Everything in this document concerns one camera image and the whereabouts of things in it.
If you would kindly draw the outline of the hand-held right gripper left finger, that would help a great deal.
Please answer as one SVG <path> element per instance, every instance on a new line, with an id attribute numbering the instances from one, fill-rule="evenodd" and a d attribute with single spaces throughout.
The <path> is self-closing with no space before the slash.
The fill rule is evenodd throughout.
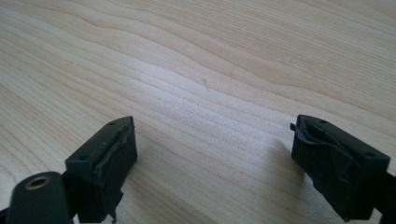
<path id="1" fill-rule="evenodd" d="M 134 118 L 110 121 L 65 160 L 69 215 L 82 223 L 116 218 L 121 187 L 136 161 Z"/>

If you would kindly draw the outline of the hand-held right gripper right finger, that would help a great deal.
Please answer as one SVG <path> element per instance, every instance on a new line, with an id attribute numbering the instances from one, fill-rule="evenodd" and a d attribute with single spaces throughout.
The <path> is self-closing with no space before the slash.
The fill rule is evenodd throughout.
<path id="1" fill-rule="evenodd" d="M 324 119 L 300 115 L 291 157 L 344 221 L 367 220 L 376 209 L 390 221 L 390 156 Z"/>

